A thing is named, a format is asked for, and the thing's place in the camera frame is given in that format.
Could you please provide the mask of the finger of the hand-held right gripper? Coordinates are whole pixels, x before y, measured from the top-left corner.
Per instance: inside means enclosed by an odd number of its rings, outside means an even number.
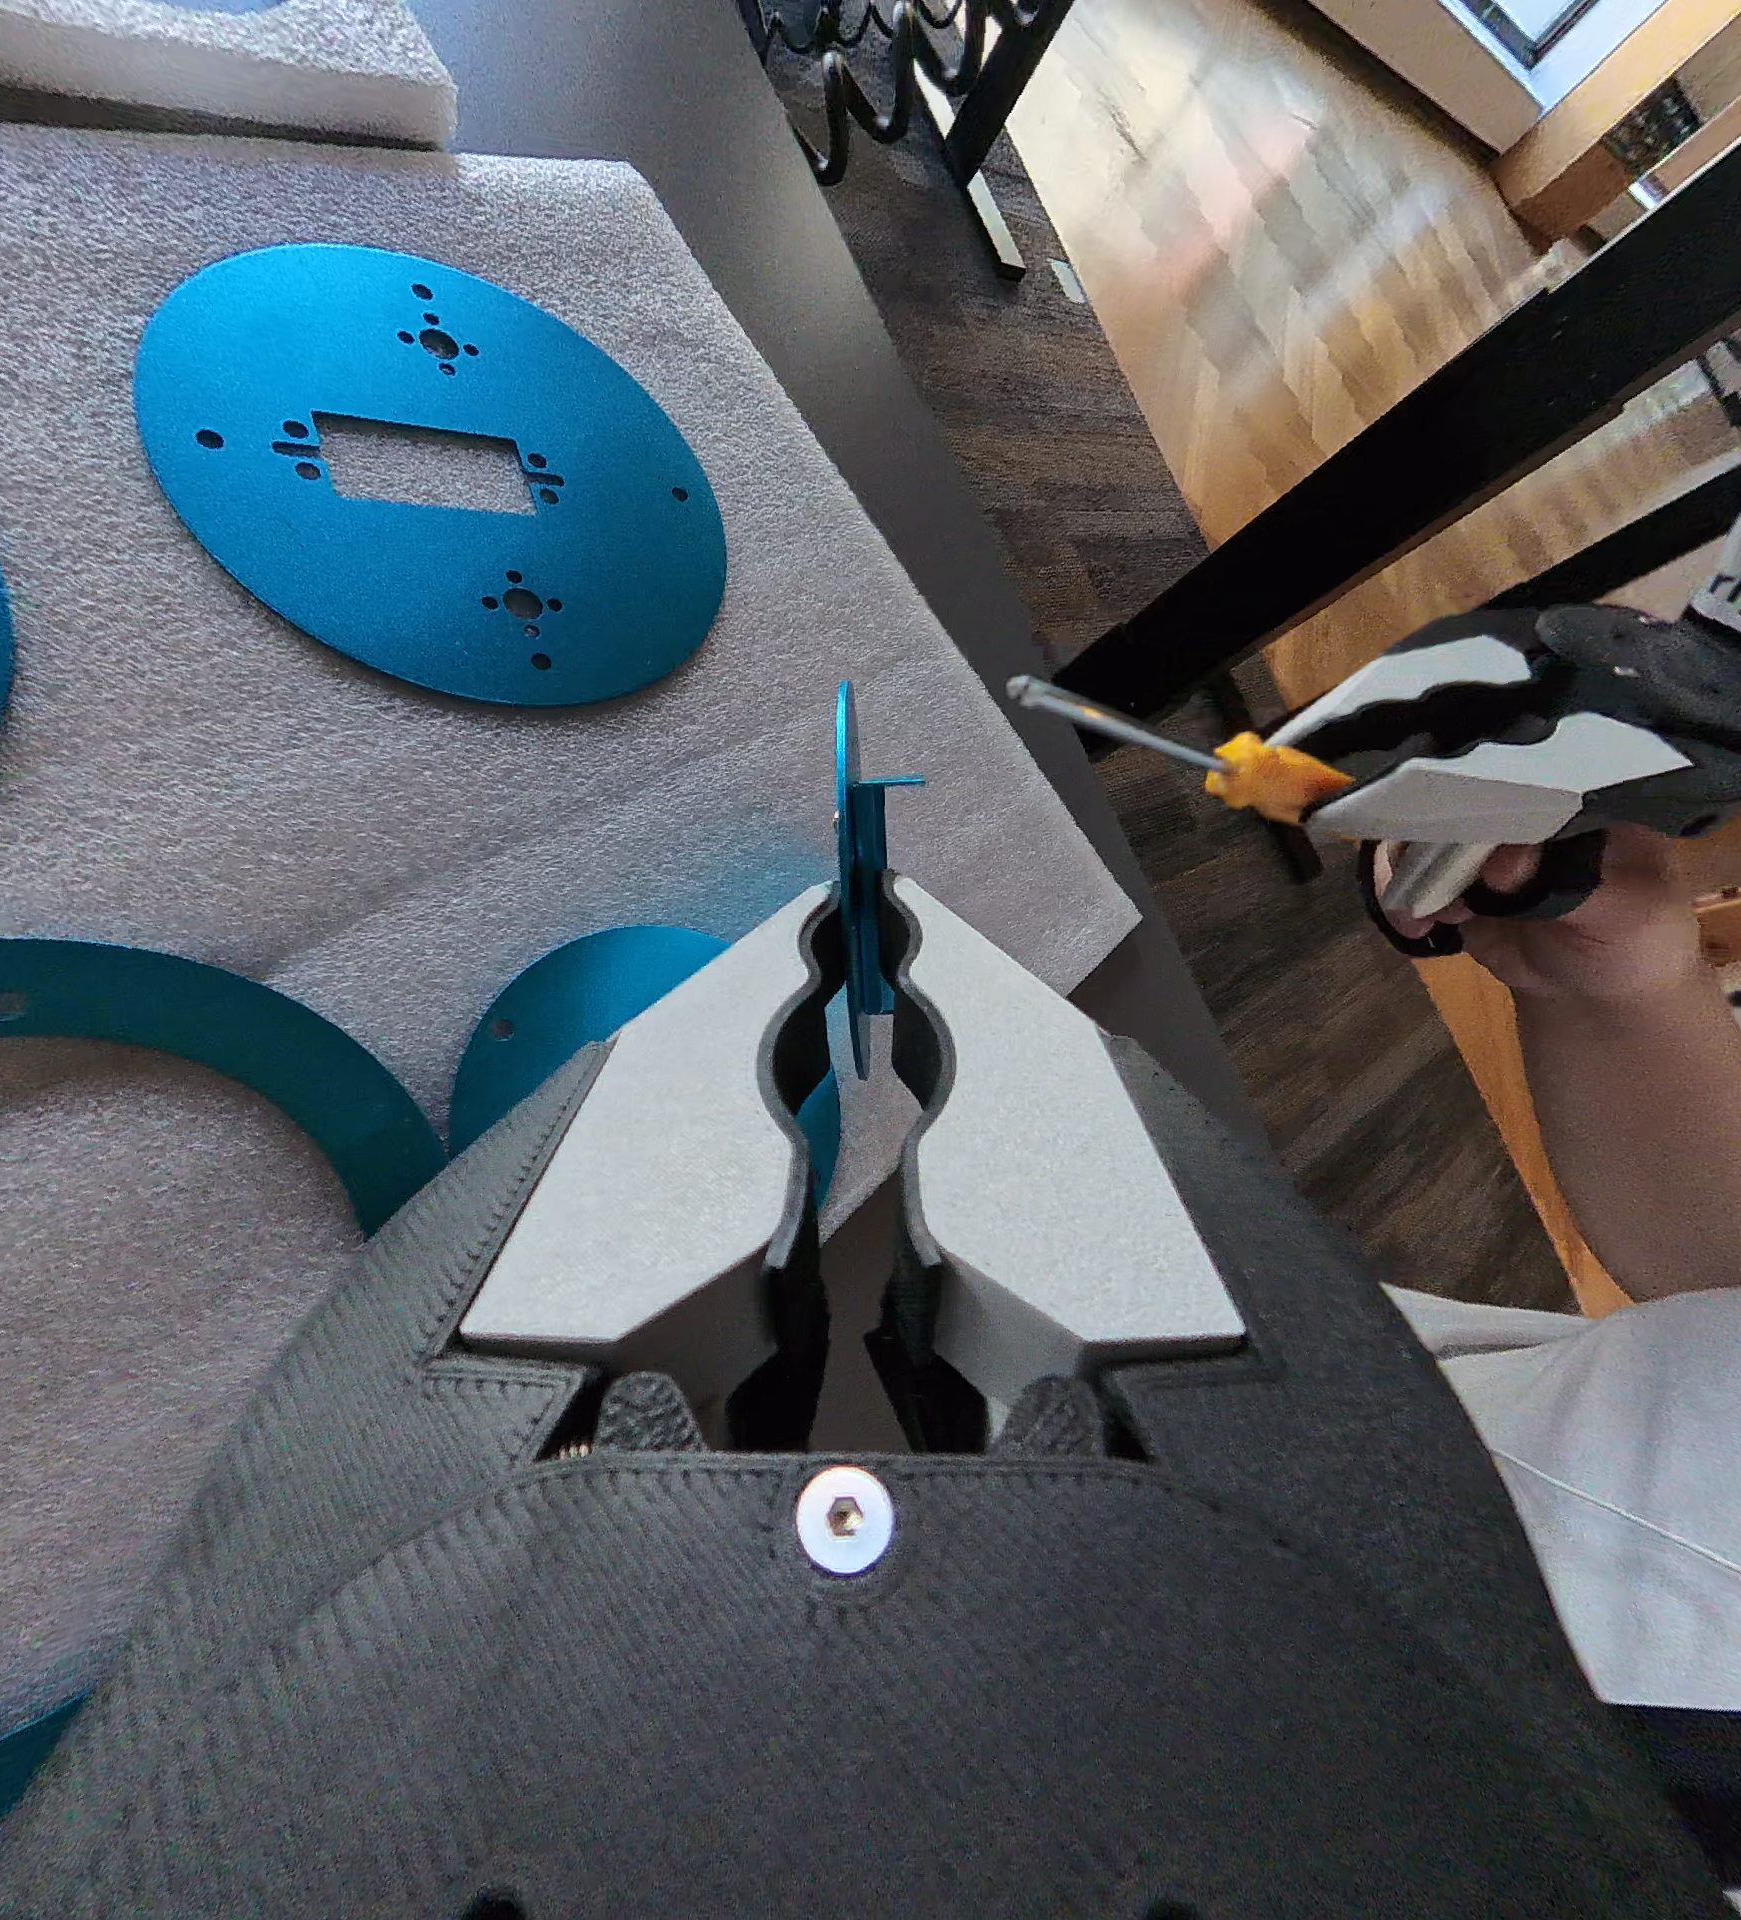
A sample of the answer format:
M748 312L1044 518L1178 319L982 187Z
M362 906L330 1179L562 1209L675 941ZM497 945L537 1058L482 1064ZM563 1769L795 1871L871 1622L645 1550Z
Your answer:
M1546 739L1534 633L1458 633L1394 645L1266 737L1277 763L1378 779L1412 758L1454 760L1482 742Z
M1575 712L1533 744L1408 755L1316 808L1305 827L1347 840L1531 844L1564 829L1586 794L1691 763L1657 731Z

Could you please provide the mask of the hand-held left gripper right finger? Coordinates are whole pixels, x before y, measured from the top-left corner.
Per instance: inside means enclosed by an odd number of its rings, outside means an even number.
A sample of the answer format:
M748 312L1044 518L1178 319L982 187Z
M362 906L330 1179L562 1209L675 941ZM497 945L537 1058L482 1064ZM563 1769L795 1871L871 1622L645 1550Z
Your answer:
M910 876L884 879L901 1155L884 1391L915 1449L984 1449L1033 1381L1235 1355L1245 1320L1111 1036Z

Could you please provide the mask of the person's right forearm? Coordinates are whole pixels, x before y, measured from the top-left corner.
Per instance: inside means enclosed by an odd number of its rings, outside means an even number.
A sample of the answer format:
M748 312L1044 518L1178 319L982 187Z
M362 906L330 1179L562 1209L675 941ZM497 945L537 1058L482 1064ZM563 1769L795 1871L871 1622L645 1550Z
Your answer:
M1611 1277L1635 1300L1741 1285L1741 1025L1714 967L1512 1001L1541 1138Z

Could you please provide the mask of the yellow handled screwdriver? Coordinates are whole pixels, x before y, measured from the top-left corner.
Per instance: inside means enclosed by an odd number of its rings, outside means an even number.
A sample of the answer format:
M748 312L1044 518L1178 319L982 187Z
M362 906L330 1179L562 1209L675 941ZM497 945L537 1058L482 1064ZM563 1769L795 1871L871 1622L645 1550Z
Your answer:
M1301 827L1357 779L1350 774L1289 746L1269 744L1256 731L1240 731L1216 749L1194 747L1149 730L1054 682L1013 675L1007 695L1023 707L1049 712L1119 746L1144 746L1204 775L1204 789L1234 810L1252 810L1271 822Z

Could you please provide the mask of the blue perforated mounting disc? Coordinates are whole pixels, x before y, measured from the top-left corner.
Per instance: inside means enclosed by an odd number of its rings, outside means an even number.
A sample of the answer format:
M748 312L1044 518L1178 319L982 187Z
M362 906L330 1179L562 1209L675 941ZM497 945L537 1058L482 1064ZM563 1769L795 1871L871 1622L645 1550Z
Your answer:
M834 704L834 840L842 926L845 995L856 1075L871 1077L868 1023L895 1011L882 968L884 793L864 785L854 686L840 682Z

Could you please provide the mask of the white foam sheet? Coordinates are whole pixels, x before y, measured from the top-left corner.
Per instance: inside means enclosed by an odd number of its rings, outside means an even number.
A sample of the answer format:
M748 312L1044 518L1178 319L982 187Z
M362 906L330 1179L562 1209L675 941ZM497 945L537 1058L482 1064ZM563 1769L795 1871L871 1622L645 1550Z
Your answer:
M670 680L475 707L295 633L169 510L143 324L211 258L351 242L574 322L679 421L731 574ZM917 771L891 856L1058 988L1138 925L628 165L0 125L0 936L136 945L346 1026L443 1121L473 1021L608 925L735 941L834 869L834 690ZM225 1424L360 1238L292 1121L117 1044L0 1038L0 1734L90 1687Z

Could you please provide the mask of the small blue metal disc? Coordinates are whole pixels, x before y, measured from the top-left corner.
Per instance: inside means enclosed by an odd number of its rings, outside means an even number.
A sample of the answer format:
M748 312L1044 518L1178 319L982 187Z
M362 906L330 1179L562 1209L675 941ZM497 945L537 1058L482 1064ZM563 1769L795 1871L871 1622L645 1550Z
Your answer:
M845 979L836 890L812 887L737 942L688 926L630 925L576 936L524 968L486 1009L450 1097L464 1154L589 1042L627 1041L593 1085L601 1147L633 1092L705 1144L710 1171L786 1179L786 1215L824 1209L840 1144L827 999Z

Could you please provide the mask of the black desk leg frame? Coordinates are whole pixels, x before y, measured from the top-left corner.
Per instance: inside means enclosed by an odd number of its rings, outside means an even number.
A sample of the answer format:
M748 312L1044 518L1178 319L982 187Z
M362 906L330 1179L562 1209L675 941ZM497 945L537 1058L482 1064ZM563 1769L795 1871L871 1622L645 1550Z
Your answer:
M1286 635L1741 326L1741 139L1067 661L1135 716Z

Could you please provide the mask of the blue disc with rectangular cutout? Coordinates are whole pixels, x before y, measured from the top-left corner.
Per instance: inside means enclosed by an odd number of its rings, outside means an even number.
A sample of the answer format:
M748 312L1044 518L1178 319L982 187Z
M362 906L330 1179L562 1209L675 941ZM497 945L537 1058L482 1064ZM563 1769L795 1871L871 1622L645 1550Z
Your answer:
M603 701L679 670L722 607L724 524L677 423L571 324L455 267L335 245L215 261L147 322L135 411L211 557L379 673ZM343 421L494 440L528 507L339 492Z

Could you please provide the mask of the person's right hand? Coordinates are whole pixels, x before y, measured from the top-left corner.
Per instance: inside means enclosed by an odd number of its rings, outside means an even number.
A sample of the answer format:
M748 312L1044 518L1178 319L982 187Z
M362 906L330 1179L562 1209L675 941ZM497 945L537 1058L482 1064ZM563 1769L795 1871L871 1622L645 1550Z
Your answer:
M1600 887L1560 921L1478 918L1461 903L1430 918L1387 908L1387 921L1407 936L1458 926L1469 956L1545 1009L1631 1004L1710 979L1675 842L1648 829L1609 829Z

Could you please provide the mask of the white foam frame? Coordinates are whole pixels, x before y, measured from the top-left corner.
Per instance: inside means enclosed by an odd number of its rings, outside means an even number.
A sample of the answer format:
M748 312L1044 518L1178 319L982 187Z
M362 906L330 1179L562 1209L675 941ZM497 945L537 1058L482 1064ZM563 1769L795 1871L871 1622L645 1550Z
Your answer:
M458 90L401 2L0 2L0 82L427 148Z

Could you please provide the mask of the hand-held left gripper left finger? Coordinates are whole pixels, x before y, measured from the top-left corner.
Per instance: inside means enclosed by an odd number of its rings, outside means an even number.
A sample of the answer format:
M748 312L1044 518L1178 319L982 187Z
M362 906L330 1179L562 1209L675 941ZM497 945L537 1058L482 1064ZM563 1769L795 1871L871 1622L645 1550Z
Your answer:
M619 1031L460 1335L722 1400L739 1449L803 1449L830 1348L801 1108L832 1073L834 883Z

